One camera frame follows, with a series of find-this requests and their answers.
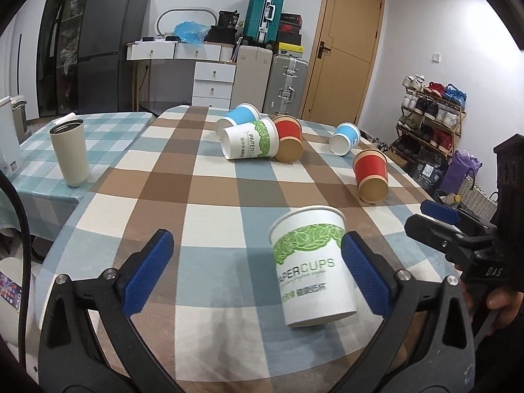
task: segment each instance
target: green leaf pattern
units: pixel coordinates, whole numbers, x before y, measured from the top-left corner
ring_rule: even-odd
[[[340,247],[344,229],[330,224],[303,226],[286,233],[273,245],[274,261],[284,264],[285,259],[295,251],[316,251],[334,239]]]
[[[269,131],[267,131],[266,125],[262,121],[253,121],[255,130],[260,136],[260,154],[259,157],[266,157],[269,155]]]

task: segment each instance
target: basket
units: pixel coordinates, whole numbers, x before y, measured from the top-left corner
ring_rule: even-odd
[[[464,181],[460,185],[458,195],[461,197],[460,204],[475,215],[476,217],[490,221],[495,212],[497,211],[497,202],[492,200],[491,197],[498,192],[493,192],[488,197],[484,191],[475,184],[475,174],[473,177],[468,176],[469,172],[473,172],[469,169],[466,173]]]

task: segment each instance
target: checkered tablecloth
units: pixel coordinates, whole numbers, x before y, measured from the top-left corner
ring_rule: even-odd
[[[187,391],[327,392],[355,361],[382,319],[357,292],[357,314],[287,328],[268,229],[282,214],[330,205],[395,269],[440,281],[455,270],[406,237],[403,224],[427,195],[389,160],[390,192],[377,206],[358,199],[352,162],[329,151],[333,127],[301,122],[300,162],[227,161],[214,122],[226,110],[169,109],[80,202],[36,281],[37,320],[56,275],[97,277],[120,267],[158,228],[175,253],[144,310],[132,317],[159,362]],[[370,147],[366,141],[362,148]],[[109,361],[120,363],[97,332]]]
[[[9,180],[22,198],[31,234],[55,240],[78,202],[104,171],[153,122],[146,112],[80,115],[84,120],[90,176],[80,187],[64,181],[53,151],[49,123],[27,139],[20,148],[24,162]],[[14,208],[0,193],[0,227],[19,229]]]

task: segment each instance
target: purple bag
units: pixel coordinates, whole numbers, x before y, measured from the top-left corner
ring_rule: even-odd
[[[455,151],[450,167],[447,169],[439,189],[447,193],[457,193],[466,177],[467,171],[473,170],[474,176],[472,177],[475,178],[480,167],[482,167],[482,163],[475,157],[472,157],[467,151]]]

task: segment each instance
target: refrigerator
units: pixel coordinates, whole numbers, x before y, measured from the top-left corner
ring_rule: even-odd
[[[141,38],[147,1],[87,0],[78,58],[80,114],[132,110],[127,43]]]

